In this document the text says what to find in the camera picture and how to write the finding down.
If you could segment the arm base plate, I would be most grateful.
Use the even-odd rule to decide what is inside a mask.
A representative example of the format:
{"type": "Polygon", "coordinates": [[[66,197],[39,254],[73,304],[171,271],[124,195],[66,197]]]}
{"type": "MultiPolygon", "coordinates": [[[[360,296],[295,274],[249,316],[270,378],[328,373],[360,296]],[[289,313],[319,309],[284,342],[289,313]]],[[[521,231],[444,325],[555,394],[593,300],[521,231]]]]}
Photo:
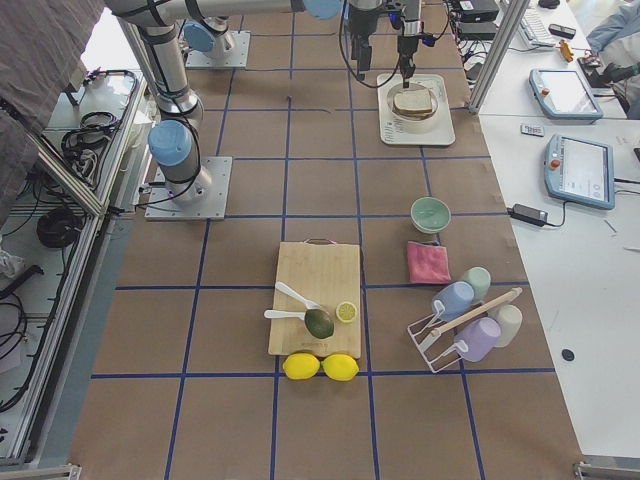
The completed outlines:
{"type": "Polygon", "coordinates": [[[150,192],[144,216],[150,221],[223,220],[225,218],[233,160],[231,157],[204,157],[201,173],[183,195],[172,184],[167,190],[164,174],[157,168],[155,181],[162,185],[150,192]]]}
{"type": "Polygon", "coordinates": [[[213,36],[193,30],[185,36],[188,45],[186,68],[220,70],[245,68],[251,40],[249,31],[227,31],[213,36]]]}

